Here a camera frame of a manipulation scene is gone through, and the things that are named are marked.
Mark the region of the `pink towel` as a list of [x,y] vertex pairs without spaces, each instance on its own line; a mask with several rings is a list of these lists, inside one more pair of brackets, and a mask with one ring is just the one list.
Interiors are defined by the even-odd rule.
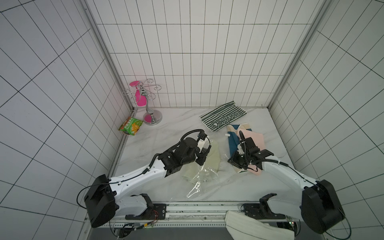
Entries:
[[[264,150],[266,147],[265,147],[265,143],[264,143],[264,137],[262,134],[259,134],[259,133],[254,133],[252,131],[249,131],[249,130],[238,130],[238,137],[239,137],[239,140],[245,140],[245,139],[252,139],[255,143],[255,145],[257,147],[259,147],[261,150]],[[253,173],[254,175],[261,175],[262,171],[260,171],[259,173],[254,173],[253,171],[251,170],[247,170],[248,172],[250,173]]]

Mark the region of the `pale green towel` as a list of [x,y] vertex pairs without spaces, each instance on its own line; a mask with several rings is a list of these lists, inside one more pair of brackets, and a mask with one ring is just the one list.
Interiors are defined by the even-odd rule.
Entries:
[[211,142],[211,149],[206,158],[205,163],[200,166],[195,163],[187,165],[183,178],[190,183],[196,184],[197,182],[208,182],[217,177],[219,164],[221,161],[219,145],[217,141]]

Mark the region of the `teal and beige towel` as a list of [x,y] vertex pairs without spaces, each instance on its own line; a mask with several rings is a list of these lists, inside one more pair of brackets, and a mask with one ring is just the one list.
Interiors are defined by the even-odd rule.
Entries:
[[238,145],[240,144],[240,140],[237,135],[238,129],[249,131],[251,131],[252,129],[248,123],[243,123],[240,125],[227,125],[227,135],[231,155],[230,159],[228,160],[228,163],[234,166],[235,171],[237,173],[242,173],[246,172],[247,168],[243,168],[245,161],[243,159],[243,156],[238,152]]

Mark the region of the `clear plastic vacuum bag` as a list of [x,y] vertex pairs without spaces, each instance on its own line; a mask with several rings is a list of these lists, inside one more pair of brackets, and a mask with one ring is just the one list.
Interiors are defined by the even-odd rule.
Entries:
[[228,137],[225,133],[209,133],[212,148],[205,163],[183,166],[166,178],[152,180],[137,188],[129,196],[147,194],[158,202],[208,201],[221,187],[222,175],[226,174]]

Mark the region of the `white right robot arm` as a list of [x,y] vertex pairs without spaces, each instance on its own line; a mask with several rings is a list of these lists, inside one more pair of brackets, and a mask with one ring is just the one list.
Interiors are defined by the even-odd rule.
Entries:
[[254,219],[282,219],[292,217],[304,222],[317,234],[347,219],[334,186],[299,173],[289,164],[272,160],[272,152],[259,149],[252,138],[241,138],[240,150],[228,162],[240,169],[254,173],[266,172],[284,183],[290,191],[278,196],[269,193],[257,204],[244,204],[247,216]]

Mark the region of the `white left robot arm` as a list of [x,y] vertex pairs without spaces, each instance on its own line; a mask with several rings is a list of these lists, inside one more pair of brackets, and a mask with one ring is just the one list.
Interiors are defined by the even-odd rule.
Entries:
[[152,180],[179,172],[184,165],[203,166],[211,146],[204,130],[192,130],[163,153],[155,154],[147,166],[118,177],[108,178],[105,174],[97,177],[83,188],[83,208],[87,210],[92,228],[101,227],[115,216],[142,215],[150,207],[150,198],[146,194],[129,194]]

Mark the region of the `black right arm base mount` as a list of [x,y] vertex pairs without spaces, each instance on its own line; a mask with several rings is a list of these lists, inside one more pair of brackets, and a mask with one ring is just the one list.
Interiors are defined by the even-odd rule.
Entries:
[[255,220],[283,220],[285,215],[273,213],[268,205],[268,200],[277,194],[270,193],[260,198],[259,203],[242,204],[241,212]]

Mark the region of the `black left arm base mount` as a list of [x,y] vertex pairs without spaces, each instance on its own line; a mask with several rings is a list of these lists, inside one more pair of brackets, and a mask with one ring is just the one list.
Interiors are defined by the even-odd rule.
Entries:
[[167,204],[154,204],[148,194],[132,195],[128,198],[126,220],[164,220]]

